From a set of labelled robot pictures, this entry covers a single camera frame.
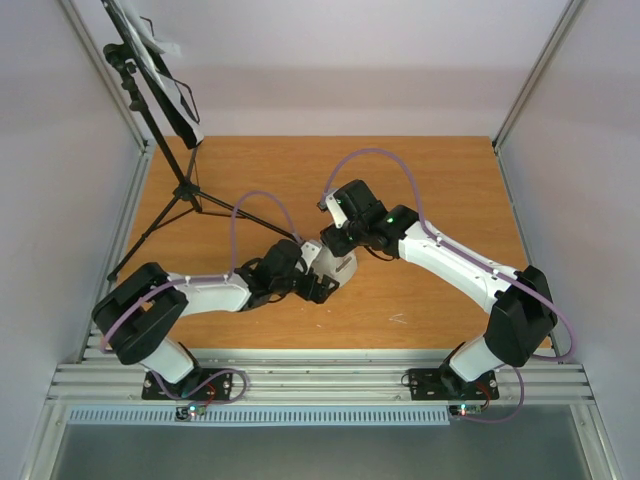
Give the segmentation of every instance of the tripod stand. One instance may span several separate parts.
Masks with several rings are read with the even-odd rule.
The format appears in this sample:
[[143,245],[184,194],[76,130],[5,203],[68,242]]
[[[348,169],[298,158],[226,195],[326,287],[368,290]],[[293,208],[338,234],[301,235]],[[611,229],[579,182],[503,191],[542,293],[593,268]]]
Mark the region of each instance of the tripod stand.
[[[104,55],[109,65],[111,65],[120,74],[120,78],[122,79],[122,88],[127,91],[129,93],[129,96],[131,97],[131,104],[129,105],[129,108],[131,109],[131,111],[139,112],[142,115],[142,118],[149,127],[153,138],[157,142],[158,147],[160,147],[160,150],[162,150],[162,153],[167,160],[169,167],[171,167],[171,170],[176,177],[176,180],[178,181],[178,186],[173,191],[173,197],[171,198],[171,200],[169,200],[167,206],[164,207],[164,209],[151,223],[151,225],[149,225],[144,233],[142,233],[138,241],[133,245],[133,247],[131,247],[124,258],[122,258],[120,263],[118,263],[113,271],[107,276],[107,280],[114,281],[118,277],[118,273],[120,272],[120,270],[122,270],[122,268],[127,264],[131,257],[133,257],[133,255],[140,249],[145,240],[149,238],[149,236],[156,230],[178,220],[179,218],[191,212],[196,212],[201,215],[230,216],[228,214],[205,212],[202,207],[202,199],[218,205],[226,210],[233,210],[233,205],[203,192],[200,189],[200,186],[191,180],[194,171],[196,173],[197,179],[196,156],[198,153],[198,147],[195,147],[191,153],[191,159],[189,161],[189,166],[187,168],[186,174],[182,172],[180,165],[173,155],[173,152],[169,148],[169,145],[167,144],[164,136],[160,132],[160,128],[153,118],[153,115],[151,115],[149,106],[140,93],[135,79],[132,76],[132,74],[136,72],[137,67],[133,62],[133,57],[130,54],[130,50],[128,49],[128,47],[126,45],[109,44],[104,48]],[[190,203],[191,208],[182,213],[179,213],[178,215],[168,220],[165,220],[165,217],[169,214],[169,212],[171,212],[171,209],[180,201]],[[295,240],[294,236],[291,233],[283,230],[280,227],[272,225],[271,223],[259,217],[256,217],[255,215],[251,215],[250,213],[247,213],[243,210],[238,210],[238,214],[238,218],[251,220],[287,238]]]

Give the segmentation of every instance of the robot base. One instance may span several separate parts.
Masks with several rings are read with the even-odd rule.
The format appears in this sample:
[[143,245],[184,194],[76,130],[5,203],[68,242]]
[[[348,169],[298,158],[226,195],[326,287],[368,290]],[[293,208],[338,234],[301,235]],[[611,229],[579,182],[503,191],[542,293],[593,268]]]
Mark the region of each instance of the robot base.
[[460,392],[460,395],[453,395],[443,385],[440,380],[441,370],[439,368],[412,368],[408,370],[405,377],[408,383],[405,386],[411,391],[411,400],[460,400],[467,402],[471,400],[486,400],[486,394],[478,388],[476,384],[481,384],[491,400],[500,398],[495,372],[489,371],[481,375],[475,382],[469,383]]
[[[200,369],[200,374],[198,375],[197,380],[191,379],[194,385],[199,385],[204,382],[211,375],[220,372],[222,369],[220,368],[202,368]],[[232,383],[232,374],[228,373],[226,375],[221,375],[217,378],[214,378],[209,384],[213,386],[215,391],[215,395],[213,396],[213,400],[229,400],[231,394],[231,388],[233,387]],[[179,386],[173,385],[171,383],[165,382],[165,387],[174,395],[180,395],[181,388]],[[173,399],[167,397],[167,395],[162,391],[160,385],[156,381],[155,377],[151,373],[147,373],[144,378],[144,384],[142,387],[142,399],[143,400],[168,400],[174,401]],[[199,401],[199,402],[207,402],[211,400],[211,388],[207,386],[202,387],[200,390],[195,392],[185,400],[189,401]]]

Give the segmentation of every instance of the white wall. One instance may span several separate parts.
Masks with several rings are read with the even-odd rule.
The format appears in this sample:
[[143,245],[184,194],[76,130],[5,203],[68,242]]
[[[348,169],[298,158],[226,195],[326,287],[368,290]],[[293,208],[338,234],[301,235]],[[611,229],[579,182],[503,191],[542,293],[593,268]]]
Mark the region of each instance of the white wall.
[[[495,135],[565,0],[131,0],[210,135]],[[78,2],[102,45],[99,2]]]
[[640,420],[640,3],[587,2],[504,149],[535,262],[578,331],[625,478]]
[[5,2],[0,36],[0,478],[15,479],[138,154],[56,2]]

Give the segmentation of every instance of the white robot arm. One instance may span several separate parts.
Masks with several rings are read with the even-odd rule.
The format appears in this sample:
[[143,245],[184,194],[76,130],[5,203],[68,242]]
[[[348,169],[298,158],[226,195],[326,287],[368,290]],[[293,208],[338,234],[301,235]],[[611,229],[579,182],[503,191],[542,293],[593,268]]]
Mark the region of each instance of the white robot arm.
[[490,314],[487,332],[445,361],[443,381],[452,390],[500,365],[522,366],[557,323],[549,309],[500,278],[517,279],[550,299],[542,272],[531,266],[518,272],[493,262],[429,222],[425,231],[415,211],[403,205],[387,211],[362,180],[330,192],[318,206],[333,218],[321,237],[334,255],[364,246],[404,259],[438,275]]
[[167,338],[179,318],[252,310],[288,293],[324,303],[356,268],[353,253],[336,258],[313,240],[302,246],[280,240],[264,258],[250,260],[230,275],[184,276],[148,263],[100,301],[92,317],[121,363],[140,363],[176,385],[176,393],[184,393],[202,374],[189,351]]

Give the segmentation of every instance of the wooden tabletop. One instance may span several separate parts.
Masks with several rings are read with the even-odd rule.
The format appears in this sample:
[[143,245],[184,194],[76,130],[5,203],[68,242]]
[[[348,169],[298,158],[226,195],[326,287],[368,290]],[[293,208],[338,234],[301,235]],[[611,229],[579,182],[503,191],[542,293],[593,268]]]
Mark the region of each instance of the wooden tabletop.
[[[180,163],[189,152],[170,138]],[[413,171],[427,218],[482,255],[526,266],[502,177],[484,137],[208,137],[198,152],[202,189],[235,203],[249,190],[275,194],[289,209],[300,234],[319,237],[331,218],[316,208],[334,166],[363,147],[399,155]],[[360,178],[388,209],[415,208],[409,182],[380,155],[352,160],[334,186]],[[140,202],[131,244],[171,198],[172,173],[156,151]],[[174,213],[188,208],[181,202]],[[270,200],[252,197],[245,210],[286,227]],[[222,212],[219,207],[205,209]],[[228,218],[190,213],[153,233],[125,267],[126,278],[145,262],[181,274],[228,271]],[[279,238],[238,220],[239,262],[263,256]],[[401,260],[383,262],[357,250],[358,271],[324,305],[289,295],[250,312],[207,313],[180,319],[171,337],[190,348],[453,348],[484,331],[487,315],[471,299],[430,272]]]

